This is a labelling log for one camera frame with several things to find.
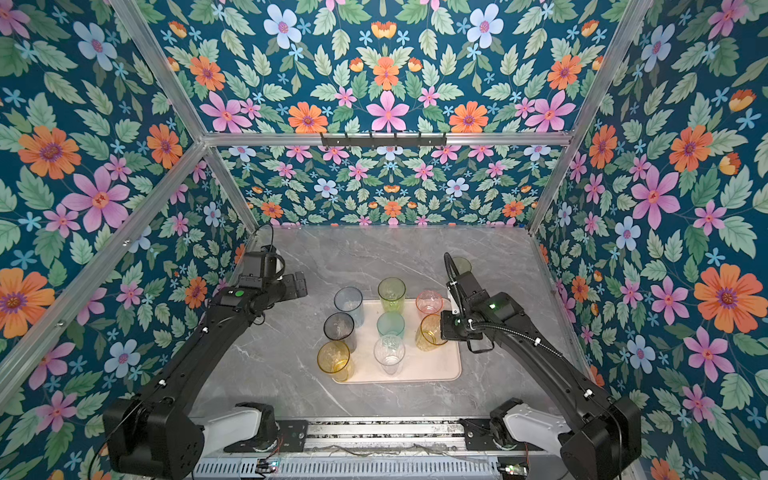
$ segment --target drinking glass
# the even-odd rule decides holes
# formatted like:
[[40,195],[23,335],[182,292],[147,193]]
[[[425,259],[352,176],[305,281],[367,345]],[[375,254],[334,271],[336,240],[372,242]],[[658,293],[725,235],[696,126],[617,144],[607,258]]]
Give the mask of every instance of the drinking glass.
[[445,345],[448,340],[440,338],[440,315],[427,315],[416,330],[416,346],[423,352]]
[[464,257],[453,257],[453,264],[456,265],[459,275],[472,271],[472,264]]
[[388,375],[395,375],[406,356],[406,346],[397,335],[384,335],[373,346],[373,356]]
[[432,313],[440,314],[442,310],[442,295],[434,290],[424,290],[416,297],[416,308],[424,316]]
[[346,343],[350,353],[357,348],[355,321],[348,313],[336,312],[329,316],[323,325],[323,332],[328,340],[339,340]]
[[402,313],[402,306],[406,302],[406,285],[394,276],[385,278],[379,284],[379,298],[385,312]]
[[331,340],[320,347],[317,366],[337,382],[346,382],[354,373],[349,347],[338,340]]
[[360,328],[366,320],[362,311],[362,292],[354,286],[345,286],[333,297],[333,305],[344,313],[348,313],[354,320],[355,326]]
[[376,328],[380,336],[397,335],[402,338],[406,329],[406,319],[397,312],[384,312],[376,320]]

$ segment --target wallpaper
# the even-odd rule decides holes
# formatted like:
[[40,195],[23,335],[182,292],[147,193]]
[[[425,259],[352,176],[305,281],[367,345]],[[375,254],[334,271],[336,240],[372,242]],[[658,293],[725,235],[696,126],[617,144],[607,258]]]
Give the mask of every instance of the wallpaper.
[[768,3],[660,10],[541,252],[598,385],[642,409],[649,478],[766,478]]
[[[179,350],[243,255],[244,237],[201,164],[0,416],[0,478],[122,478],[101,449],[104,407],[130,398]],[[4,281],[22,274],[0,270]]]
[[211,131],[543,132],[571,126],[626,4],[171,0],[153,29]]
[[560,147],[230,147],[221,151],[262,222],[522,227]]
[[2,358],[189,140],[103,2],[2,0],[0,78]]

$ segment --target tray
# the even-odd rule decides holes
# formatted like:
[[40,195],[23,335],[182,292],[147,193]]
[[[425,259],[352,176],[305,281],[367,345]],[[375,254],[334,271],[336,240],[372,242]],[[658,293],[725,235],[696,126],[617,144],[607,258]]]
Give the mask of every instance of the tray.
[[373,346],[379,339],[376,320],[384,313],[381,302],[363,300],[366,319],[362,326],[355,328],[357,348],[352,354],[354,373],[346,382],[337,383],[395,383],[395,382],[449,382],[462,374],[462,359],[458,353],[458,342],[447,342],[431,352],[416,348],[416,329],[422,322],[422,314],[416,309],[415,299],[406,299],[402,317],[406,321],[403,342],[406,356],[402,367],[395,375],[387,375],[373,358]]

